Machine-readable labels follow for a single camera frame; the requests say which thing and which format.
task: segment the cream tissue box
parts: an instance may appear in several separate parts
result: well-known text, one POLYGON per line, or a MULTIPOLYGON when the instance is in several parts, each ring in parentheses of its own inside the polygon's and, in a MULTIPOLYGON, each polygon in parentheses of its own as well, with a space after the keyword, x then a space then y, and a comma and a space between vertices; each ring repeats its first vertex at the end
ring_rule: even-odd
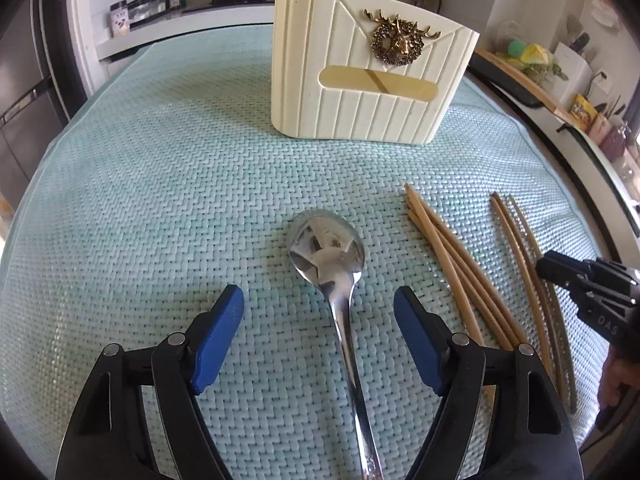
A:
POLYGON ((425 144, 477 40, 395 0, 276 0, 271 122, 289 137, 425 144))

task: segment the green ball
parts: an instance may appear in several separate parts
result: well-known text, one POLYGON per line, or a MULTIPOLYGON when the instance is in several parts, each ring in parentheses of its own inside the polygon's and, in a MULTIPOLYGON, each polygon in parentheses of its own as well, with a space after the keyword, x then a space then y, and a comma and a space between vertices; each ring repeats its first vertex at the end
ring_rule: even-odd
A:
POLYGON ((509 48, 507 49, 507 53, 516 59, 520 59, 524 49, 527 47, 527 44, 522 40, 513 40, 509 44, 509 48))

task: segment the blue gripper pad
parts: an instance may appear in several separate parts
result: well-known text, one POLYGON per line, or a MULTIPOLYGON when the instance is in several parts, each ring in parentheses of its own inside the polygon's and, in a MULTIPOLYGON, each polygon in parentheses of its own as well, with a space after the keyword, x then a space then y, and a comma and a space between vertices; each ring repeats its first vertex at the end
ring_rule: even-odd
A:
POLYGON ((198 314, 185 332, 195 360, 191 386, 196 395, 216 381, 243 312, 242 289, 227 285, 212 309, 198 314))
POLYGON ((449 386, 443 370, 449 357, 450 330, 440 316, 425 311, 408 286, 396 290, 394 314, 422 382, 442 396, 449 386))

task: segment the white shelf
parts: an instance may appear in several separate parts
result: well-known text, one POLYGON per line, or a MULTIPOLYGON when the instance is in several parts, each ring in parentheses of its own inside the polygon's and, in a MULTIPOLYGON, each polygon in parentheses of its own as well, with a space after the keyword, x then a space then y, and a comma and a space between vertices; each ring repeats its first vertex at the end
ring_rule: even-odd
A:
POLYGON ((102 60, 136 46, 187 32, 251 23, 273 23, 273 4, 223 7, 187 14, 171 13, 148 25, 134 28, 128 34, 100 43, 96 45, 95 51, 98 59, 102 60))

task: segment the person's hand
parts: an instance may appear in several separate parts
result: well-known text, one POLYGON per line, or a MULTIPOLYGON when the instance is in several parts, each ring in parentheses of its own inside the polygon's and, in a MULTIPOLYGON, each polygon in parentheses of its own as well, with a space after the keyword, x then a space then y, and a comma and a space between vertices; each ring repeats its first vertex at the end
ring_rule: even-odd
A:
POLYGON ((598 402, 601 408, 618 405, 620 384, 628 384, 632 388, 640 389, 640 363, 619 359, 616 349, 609 346, 609 355, 602 365, 602 377, 598 389, 598 402))

